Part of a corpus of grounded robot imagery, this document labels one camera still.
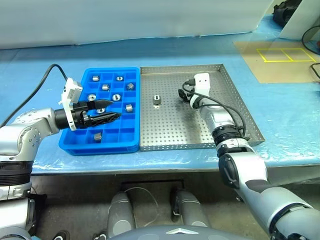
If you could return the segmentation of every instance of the black cable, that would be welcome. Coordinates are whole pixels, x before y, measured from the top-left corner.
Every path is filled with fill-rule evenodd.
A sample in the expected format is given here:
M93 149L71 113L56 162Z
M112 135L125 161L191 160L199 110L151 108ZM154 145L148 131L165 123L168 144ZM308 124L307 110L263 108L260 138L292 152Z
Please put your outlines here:
M314 74L320 79L320 74L316 71L314 65L320 65L320 62L311 64L310 68L314 71Z
M312 29L315 29L315 28L320 28L320 25L317 25L317 26L313 26L313 27L310 27L307 31L304 32L304 34L302 35L302 38L301 38L301 42L302 42L302 45L307 49L309 50L310 52L314 53L314 54L317 54L317 55L320 55L320 52L316 52L312 49L310 49L309 47L307 47L305 41L304 41L304 38L305 38L305 35Z
M239 128L239 125L237 124L237 121L236 121L235 117L233 116L233 114L231 113L231 111L230 111L229 109L232 109L233 111L235 111L235 112L239 115L239 117L241 118L241 121L242 121L242 124L243 124L242 136L245 137L246 130L247 130L247 129L246 129L246 123L245 123L245 121L244 121L244 118L241 116L241 114L240 114L235 108L233 108L233 107L231 108L230 106L226 106L226 105L224 105L222 102L220 102L219 100L217 100L217 99L215 99L215 98L213 98L213 97L206 96L206 95L203 95L203 94L200 94L200 93L197 93L197 92L192 92L192 91L186 89L186 88L185 88L185 85L186 85L186 82L184 82L184 83L182 84L182 89L183 89L184 91L186 91L187 93L194 94L194 95L197 95L197 96L200 96L200 97L209 99L209 100L211 100L211 101L216 102L216 103L217 103L217 106L223 107L223 108L227 111L227 113L230 114L230 116L231 116L231 118L232 118L235 126L236 126L237 128Z
M232 107L232 106L228 106L228 105L221 106L220 104L203 104L203 105L199 106L198 109L199 109L199 108L203 108L203 107L210 107L210 106L223 107L224 109L227 108L227 109L231 109L231 110L233 110L234 112L236 112L236 114L240 117L241 122L242 122L242 125L243 125L242 135L243 135L243 137L245 136L245 134L246 134L246 129L247 129L246 121L245 121L245 119L242 117L242 115L239 113L239 111L238 111L237 109L235 109L235 108Z
M36 86L36 88L33 90L33 92L3 121L3 123L1 123L0 128L2 128L3 126L5 126L9 120L27 103L30 101L30 99L32 99L34 97L34 95L36 95L36 93L39 91L39 89L42 87L42 85L45 83L50 71L54 68L57 67L60 72L62 73L64 79L67 81L67 75L65 74L65 72L63 71L63 69L61 68L61 66L59 66L58 64L52 64L48 67L48 69L45 71L41 81L39 82L38 86Z

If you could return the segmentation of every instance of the perforated metal tray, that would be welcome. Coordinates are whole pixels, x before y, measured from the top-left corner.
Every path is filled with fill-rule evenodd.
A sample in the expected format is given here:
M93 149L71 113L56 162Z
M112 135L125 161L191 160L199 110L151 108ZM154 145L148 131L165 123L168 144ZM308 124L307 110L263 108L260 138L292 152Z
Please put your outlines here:
M182 101L178 89L195 74L209 73L210 96L230 105L243 115L251 146L265 141L223 64L158 66L141 68L140 150L214 148L215 143L198 111ZM154 106L153 96L161 96Z

